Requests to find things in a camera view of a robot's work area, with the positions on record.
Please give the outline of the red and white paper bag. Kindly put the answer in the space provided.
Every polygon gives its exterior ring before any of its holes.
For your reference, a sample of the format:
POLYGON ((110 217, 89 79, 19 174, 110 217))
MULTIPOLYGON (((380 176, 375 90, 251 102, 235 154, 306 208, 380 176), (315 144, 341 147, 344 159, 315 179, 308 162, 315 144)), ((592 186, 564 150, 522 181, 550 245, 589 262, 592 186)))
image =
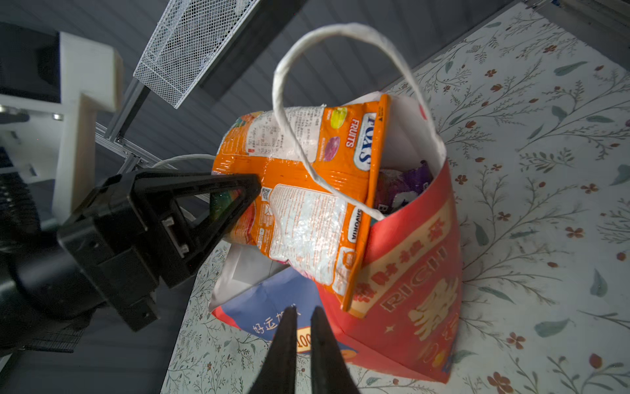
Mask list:
POLYGON ((425 160, 431 185, 413 202, 385 215, 364 209, 371 224, 349 302, 254 246, 231 243, 210 301, 219 320, 272 340, 283 311, 297 310, 297 351, 311 352, 311 316, 322 307, 342 357, 365 369, 444 383, 457 335, 462 300, 460 234, 446 145, 407 62, 380 32, 361 24, 324 26, 303 36, 280 60, 272 82, 272 109, 280 130, 293 136, 284 102, 287 76, 310 47, 342 36, 372 44, 400 70, 411 96, 374 92, 342 105, 390 99, 380 170, 401 172, 425 160))

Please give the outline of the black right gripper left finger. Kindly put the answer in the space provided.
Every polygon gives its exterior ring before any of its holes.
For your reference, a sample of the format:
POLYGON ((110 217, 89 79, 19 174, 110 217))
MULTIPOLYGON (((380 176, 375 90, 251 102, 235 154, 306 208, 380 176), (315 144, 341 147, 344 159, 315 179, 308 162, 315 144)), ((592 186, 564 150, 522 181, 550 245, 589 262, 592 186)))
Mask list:
POLYGON ((287 307, 249 394, 295 393, 297 320, 296 308, 287 307))

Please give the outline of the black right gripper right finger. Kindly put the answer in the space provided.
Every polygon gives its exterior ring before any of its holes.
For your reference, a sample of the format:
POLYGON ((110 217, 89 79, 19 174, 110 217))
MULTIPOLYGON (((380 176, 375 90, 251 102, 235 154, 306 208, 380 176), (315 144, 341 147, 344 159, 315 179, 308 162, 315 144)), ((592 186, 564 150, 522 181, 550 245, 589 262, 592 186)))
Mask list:
POLYGON ((311 383, 313 394, 359 394, 322 307, 311 317, 311 383))

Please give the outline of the orange snack bag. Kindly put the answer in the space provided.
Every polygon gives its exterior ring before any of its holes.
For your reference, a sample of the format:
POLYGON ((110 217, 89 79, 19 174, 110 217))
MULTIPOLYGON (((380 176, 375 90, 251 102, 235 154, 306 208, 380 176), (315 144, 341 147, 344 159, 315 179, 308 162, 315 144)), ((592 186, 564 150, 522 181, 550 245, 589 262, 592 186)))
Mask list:
POLYGON ((367 246, 390 99, 288 108, 293 136, 273 112, 236 120, 213 164, 219 175, 254 174, 261 190, 228 233, 289 264, 347 304, 367 246))

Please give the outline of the purple Fox's candy bag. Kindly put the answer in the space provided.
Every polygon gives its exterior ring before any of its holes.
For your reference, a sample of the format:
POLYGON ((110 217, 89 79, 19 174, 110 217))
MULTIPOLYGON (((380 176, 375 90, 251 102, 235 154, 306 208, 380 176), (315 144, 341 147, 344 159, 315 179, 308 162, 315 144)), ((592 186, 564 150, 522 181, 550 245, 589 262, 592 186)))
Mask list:
POLYGON ((432 181, 433 176, 425 160, 419 167, 405 172, 380 170, 373 207, 385 215, 395 213, 425 192, 432 181))

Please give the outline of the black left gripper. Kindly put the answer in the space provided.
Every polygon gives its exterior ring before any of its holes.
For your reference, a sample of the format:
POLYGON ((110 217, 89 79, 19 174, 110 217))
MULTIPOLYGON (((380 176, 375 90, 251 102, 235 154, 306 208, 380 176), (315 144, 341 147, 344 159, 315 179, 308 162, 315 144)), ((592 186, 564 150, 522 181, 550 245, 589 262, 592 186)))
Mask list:
POLYGON ((152 292, 200 269, 262 190, 254 174, 143 170, 89 193, 55 231, 1 212, 1 347, 17 350, 108 305, 133 330, 152 292))

